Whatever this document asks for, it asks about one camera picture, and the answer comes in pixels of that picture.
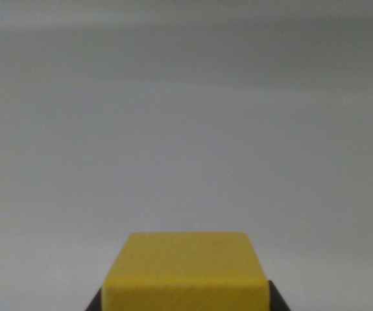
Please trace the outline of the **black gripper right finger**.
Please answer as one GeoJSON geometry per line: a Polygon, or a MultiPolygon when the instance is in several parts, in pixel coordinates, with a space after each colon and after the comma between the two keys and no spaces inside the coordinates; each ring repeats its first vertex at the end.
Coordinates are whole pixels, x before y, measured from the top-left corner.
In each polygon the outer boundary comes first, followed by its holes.
{"type": "Polygon", "coordinates": [[[291,311],[275,284],[269,280],[270,311],[291,311]]]}

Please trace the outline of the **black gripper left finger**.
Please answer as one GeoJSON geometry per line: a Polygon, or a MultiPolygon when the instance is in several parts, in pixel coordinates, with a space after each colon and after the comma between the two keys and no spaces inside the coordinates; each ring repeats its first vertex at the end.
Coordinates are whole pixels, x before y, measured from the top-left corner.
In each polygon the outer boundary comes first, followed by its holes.
{"type": "Polygon", "coordinates": [[[101,294],[102,294],[102,288],[99,288],[94,298],[91,300],[89,305],[86,307],[86,311],[102,311],[101,294]]]}

